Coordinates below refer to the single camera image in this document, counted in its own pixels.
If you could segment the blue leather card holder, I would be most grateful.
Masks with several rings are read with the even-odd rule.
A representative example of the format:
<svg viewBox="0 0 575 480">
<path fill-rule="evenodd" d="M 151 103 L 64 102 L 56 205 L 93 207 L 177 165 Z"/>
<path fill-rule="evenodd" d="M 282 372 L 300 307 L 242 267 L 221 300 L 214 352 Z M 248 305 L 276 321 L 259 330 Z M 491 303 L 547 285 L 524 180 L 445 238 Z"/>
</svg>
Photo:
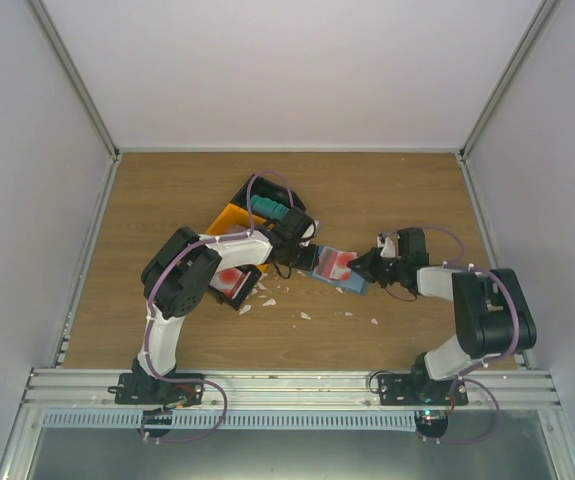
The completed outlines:
<svg viewBox="0 0 575 480">
<path fill-rule="evenodd" d="M 349 267 L 349 263 L 358 258 L 357 252 L 321 245 L 317 254 L 318 264 L 309 273 L 311 277 L 337 289 L 358 295 L 366 293 L 368 282 Z"/>
</svg>

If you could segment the red circle chip card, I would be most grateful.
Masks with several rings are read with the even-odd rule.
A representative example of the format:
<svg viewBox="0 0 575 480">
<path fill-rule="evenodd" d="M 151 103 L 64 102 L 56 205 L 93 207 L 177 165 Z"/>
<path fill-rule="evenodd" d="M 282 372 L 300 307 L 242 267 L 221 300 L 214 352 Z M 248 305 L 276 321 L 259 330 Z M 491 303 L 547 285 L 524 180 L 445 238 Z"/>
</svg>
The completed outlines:
<svg viewBox="0 0 575 480">
<path fill-rule="evenodd" d="M 340 251 L 325 247 L 319 254 L 319 265 L 314 270 L 314 273 L 327 280 L 349 280 L 352 271 L 347 264 L 356 257 L 356 252 Z"/>
</svg>

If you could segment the black three-compartment card tray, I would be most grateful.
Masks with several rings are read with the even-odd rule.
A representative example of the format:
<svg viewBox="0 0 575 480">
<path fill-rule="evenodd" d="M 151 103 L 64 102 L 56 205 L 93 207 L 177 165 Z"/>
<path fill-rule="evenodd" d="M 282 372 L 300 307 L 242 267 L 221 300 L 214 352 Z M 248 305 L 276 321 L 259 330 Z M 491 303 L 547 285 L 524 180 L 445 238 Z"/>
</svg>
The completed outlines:
<svg viewBox="0 0 575 480">
<path fill-rule="evenodd" d="M 261 172 L 250 176 L 207 229 L 222 257 L 209 291 L 240 310 L 269 265 L 313 269 L 316 233 L 317 222 L 290 187 Z"/>
</svg>

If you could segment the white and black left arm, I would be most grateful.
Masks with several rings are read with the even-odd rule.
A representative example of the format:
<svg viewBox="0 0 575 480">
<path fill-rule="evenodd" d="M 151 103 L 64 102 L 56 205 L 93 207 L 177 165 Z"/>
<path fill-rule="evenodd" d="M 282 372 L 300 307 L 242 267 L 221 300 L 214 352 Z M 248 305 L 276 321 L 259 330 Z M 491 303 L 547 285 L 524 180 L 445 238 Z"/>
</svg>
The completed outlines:
<svg viewBox="0 0 575 480">
<path fill-rule="evenodd" d="M 146 330 L 137 365 L 144 372 L 138 391 L 152 404 L 170 398 L 176 347 L 185 318 L 198 306 L 218 273 L 241 266 L 277 264 L 314 268 L 311 243 L 317 222 L 297 207 L 281 219 L 269 219 L 224 235 L 177 230 L 141 274 L 146 298 Z"/>
</svg>

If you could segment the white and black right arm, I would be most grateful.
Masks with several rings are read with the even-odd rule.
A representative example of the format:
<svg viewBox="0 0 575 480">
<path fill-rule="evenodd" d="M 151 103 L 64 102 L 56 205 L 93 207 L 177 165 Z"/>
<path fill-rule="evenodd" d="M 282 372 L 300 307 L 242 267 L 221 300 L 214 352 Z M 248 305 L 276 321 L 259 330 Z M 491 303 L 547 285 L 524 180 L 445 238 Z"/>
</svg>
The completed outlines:
<svg viewBox="0 0 575 480">
<path fill-rule="evenodd" d="M 414 298 L 450 301 L 455 334 L 420 354 L 404 383 L 418 403 L 431 405 L 458 388 L 462 377 L 493 361 L 533 348 L 537 330 L 514 270 L 485 270 L 456 259 L 433 265 L 425 229 L 407 227 L 378 235 L 377 246 L 348 263 L 371 284 L 398 284 Z"/>
</svg>

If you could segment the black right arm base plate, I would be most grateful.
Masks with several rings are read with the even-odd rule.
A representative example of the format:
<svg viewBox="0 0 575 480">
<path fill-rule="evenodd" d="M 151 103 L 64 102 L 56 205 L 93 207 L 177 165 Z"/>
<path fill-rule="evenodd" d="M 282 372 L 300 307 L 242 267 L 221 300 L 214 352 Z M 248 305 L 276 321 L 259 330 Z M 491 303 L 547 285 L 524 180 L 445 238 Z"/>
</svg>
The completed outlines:
<svg viewBox="0 0 575 480">
<path fill-rule="evenodd" d="M 467 391 L 452 387 L 451 380 L 416 378 L 411 373 L 380 373 L 376 388 L 382 406 L 449 407 L 469 403 Z"/>
</svg>

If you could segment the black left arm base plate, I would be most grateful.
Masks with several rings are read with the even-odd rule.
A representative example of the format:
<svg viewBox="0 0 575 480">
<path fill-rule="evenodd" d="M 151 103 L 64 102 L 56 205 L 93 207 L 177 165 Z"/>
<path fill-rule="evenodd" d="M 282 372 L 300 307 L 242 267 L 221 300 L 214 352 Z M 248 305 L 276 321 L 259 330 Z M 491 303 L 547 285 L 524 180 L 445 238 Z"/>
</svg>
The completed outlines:
<svg viewBox="0 0 575 480">
<path fill-rule="evenodd" d="M 202 402 L 204 376 L 198 373 L 173 373 L 182 383 L 164 382 L 147 374 L 123 373 L 118 384 L 107 391 L 119 405 L 158 405 L 170 408 L 189 407 Z"/>
</svg>

